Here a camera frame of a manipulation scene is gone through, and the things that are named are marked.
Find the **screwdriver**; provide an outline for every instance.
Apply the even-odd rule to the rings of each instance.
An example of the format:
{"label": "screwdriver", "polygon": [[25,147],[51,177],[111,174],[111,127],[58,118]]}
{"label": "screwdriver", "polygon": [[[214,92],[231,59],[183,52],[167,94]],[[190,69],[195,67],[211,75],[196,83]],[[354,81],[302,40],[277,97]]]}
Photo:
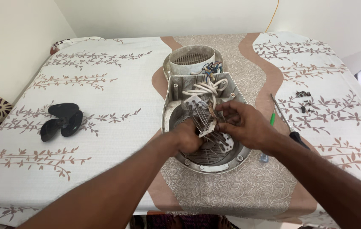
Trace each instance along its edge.
{"label": "screwdriver", "polygon": [[[274,125],[274,121],[275,121],[275,109],[273,114],[271,115],[271,120],[270,120],[271,126]],[[268,163],[268,155],[265,153],[261,153],[261,156],[259,157],[259,161],[262,163]]]}
{"label": "screwdriver", "polygon": [[281,111],[281,109],[280,109],[277,101],[275,100],[275,98],[273,97],[272,94],[271,94],[271,98],[274,100],[274,103],[275,103],[275,105],[277,106],[278,110],[280,111],[280,114],[282,115],[282,118],[285,120],[286,124],[287,124],[288,127],[289,127],[289,132],[290,132],[289,137],[292,138],[295,142],[301,144],[303,147],[305,147],[305,148],[307,148],[307,149],[310,150],[310,148],[309,148],[307,145],[305,145],[305,143],[303,143],[303,141],[302,141],[299,133],[296,132],[296,131],[294,131],[294,129],[292,129],[291,125],[289,125],[288,120],[286,120],[285,115],[282,113],[282,111]]}

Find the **white cable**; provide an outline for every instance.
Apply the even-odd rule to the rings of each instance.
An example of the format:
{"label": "white cable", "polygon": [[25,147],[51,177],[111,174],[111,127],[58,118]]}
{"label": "white cable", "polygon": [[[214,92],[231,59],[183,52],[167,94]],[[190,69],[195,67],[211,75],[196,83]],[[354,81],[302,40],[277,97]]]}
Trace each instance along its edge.
{"label": "white cable", "polygon": [[[218,85],[223,81],[226,82],[226,85],[224,85],[223,88],[219,88]],[[208,84],[205,84],[205,83],[194,84],[193,86],[196,87],[195,90],[182,91],[182,93],[185,95],[211,94],[211,96],[213,98],[213,110],[214,110],[214,109],[216,109],[216,96],[218,95],[217,92],[224,91],[227,88],[228,83],[229,82],[227,81],[227,79],[219,80],[215,84],[213,84],[213,82],[211,80],[208,80]]]}

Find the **fan blade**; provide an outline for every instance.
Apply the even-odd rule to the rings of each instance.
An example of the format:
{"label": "fan blade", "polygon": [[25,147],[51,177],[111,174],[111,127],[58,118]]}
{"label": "fan blade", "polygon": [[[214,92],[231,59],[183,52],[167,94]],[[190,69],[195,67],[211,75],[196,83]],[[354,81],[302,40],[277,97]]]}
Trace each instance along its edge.
{"label": "fan blade", "polygon": [[54,115],[58,118],[68,117],[70,118],[79,110],[79,106],[75,103],[61,103],[55,104],[49,107],[49,114]]}
{"label": "fan blade", "polygon": [[42,138],[42,141],[49,141],[57,132],[58,128],[57,119],[51,119],[45,122],[40,129],[40,138]]}
{"label": "fan blade", "polygon": [[66,128],[61,129],[61,135],[64,137],[72,136],[80,127],[83,121],[83,112],[78,110],[70,119]]}

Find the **propeller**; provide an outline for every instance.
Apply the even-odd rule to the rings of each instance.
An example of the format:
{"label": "propeller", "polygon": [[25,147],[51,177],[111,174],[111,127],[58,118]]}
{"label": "propeller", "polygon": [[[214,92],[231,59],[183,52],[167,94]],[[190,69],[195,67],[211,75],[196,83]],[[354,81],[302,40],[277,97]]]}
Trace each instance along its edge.
{"label": "propeller", "polygon": [[83,113],[79,106],[74,103],[55,104],[48,109],[49,114],[58,117],[45,122],[40,129],[42,141],[49,141],[61,128],[61,135],[68,137],[73,135],[81,125]]}

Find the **bedsheet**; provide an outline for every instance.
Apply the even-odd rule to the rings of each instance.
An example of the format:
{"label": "bedsheet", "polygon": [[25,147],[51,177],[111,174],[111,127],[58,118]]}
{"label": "bedsheet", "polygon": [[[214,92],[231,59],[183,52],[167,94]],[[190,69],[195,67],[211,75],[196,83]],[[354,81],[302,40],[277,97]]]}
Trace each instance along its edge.
{"label": "bedsheet", "polygon": [[[273,93],[313,152],[361,179],[361,86],[328,44],[289,32],[89,38],[54,46],[0,126],[0,223],[20,225],[159,135],[163,60],[190,44],[218,49],[249,104],[269,119]],[[66,102],[83,112],[80,130],[41,142],[41,125],[52,118],[47,108]],[[303,114],[302,105],[311,111]],[[274,126],[289,133],[281,119]],[[218,175],[195,173],[170,158],[134,214],[226,214],[338,228],[282,164],[260,163],[260,153]]]}

